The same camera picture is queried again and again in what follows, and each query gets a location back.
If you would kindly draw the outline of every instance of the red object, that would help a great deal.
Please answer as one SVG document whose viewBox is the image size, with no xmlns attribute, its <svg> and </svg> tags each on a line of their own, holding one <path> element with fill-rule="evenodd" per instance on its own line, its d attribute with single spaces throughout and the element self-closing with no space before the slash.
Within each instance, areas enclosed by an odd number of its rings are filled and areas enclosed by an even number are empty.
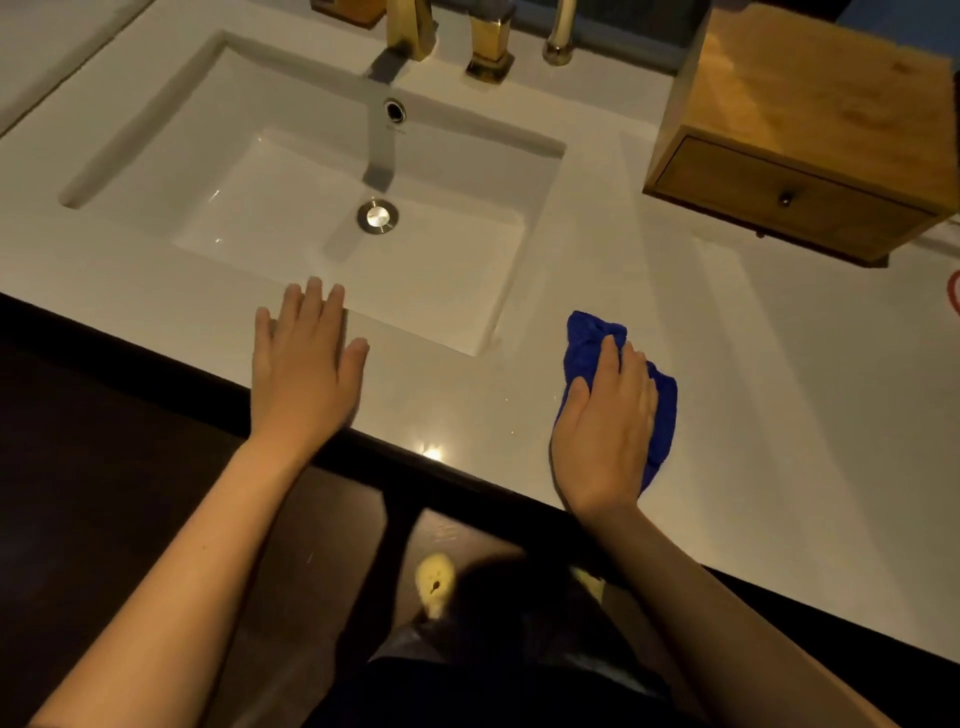
<svg viewBox="0 0 960 728">
<path fill-rule="evenodd" d="M 957 287 L 960 286 L 960 271 L 956 271 L 950 280 L 947 281 L 947 297 L 950 299 L 950 305 L 953 306 L 953 310 L 957 312 L 957 315 L 960 316 L 960 300 L 958 300 Z"/>
</svg>

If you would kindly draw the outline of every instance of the gold faucet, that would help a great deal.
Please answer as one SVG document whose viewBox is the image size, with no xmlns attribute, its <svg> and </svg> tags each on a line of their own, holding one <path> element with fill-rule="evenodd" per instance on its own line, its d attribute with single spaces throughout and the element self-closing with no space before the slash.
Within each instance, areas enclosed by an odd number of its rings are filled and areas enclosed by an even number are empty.
<svg viewBox="0 0 960 728">
<path fill-rule="evenodd" d="M 470 9 L 473 56 L 468 75 L 488 84 L 499 84 L 506 78 L 514 63 L 507 42 L 515 10 L 513 0 L 479 0 Z"/>
<path fill-rule="evenodd" d="M 387 0 L 387 47 L 422 61 L 437 43 L 430 0 Z"/>
</svg>

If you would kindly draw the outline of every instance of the white rectangular sink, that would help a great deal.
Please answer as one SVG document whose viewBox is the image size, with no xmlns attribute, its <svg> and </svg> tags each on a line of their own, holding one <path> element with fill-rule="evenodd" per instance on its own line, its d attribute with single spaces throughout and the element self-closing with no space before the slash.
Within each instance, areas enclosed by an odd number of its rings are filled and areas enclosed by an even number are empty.
<svg viewBox="0 0 960 728">
<path fill-rule="evenodd" d="M 397 125 L 385 102 L 406 111 Z M 563 143 L 369 78 L 221 37 L 61 192 L 60 202 L 476 355 Z M 361 230 L 371 198 L 398 211 Z"/>
</svg>

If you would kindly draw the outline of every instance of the forearm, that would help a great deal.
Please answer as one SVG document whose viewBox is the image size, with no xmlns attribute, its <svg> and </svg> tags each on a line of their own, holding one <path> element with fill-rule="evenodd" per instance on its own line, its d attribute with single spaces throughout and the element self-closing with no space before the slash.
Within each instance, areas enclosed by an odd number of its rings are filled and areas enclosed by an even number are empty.
<svg viewBox="0 0 960 728">
<path fill-rule="evenodd" d="M 192 726 L 263 539 L 300 470 L 248 441 L 96 642 L 47 699 L 42 728 Z"/>
<path fill-rule="evenodd" d="M 730 728 L 893 726 L 667 539 L 635 508 L 586 521 L 690 681 Z"/>
</svg>

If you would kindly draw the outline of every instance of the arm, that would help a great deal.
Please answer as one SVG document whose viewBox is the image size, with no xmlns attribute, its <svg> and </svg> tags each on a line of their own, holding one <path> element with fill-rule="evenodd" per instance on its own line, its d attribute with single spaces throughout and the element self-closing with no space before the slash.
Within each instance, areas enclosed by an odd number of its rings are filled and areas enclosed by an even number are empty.
<svg viewBox="0 0 960 728">
<path fill-rule="evenodd" d="M 631 344 L 608 337 L 591 392 L 570 387 L 551 454 L 570 509 L 620 567 L 718 723 L 730 728 L 891 728 L 636 508 L 657 389 Z"/>
<path fill-rule="evenodd" d="M 276 511 L 356 406 L 366 341 L 335 361 L 344 290 L 287 288 L 257 311 L 252 436 L 34 717 L 37 728 L 179 728 L 200 718 Z"/>
</svg>

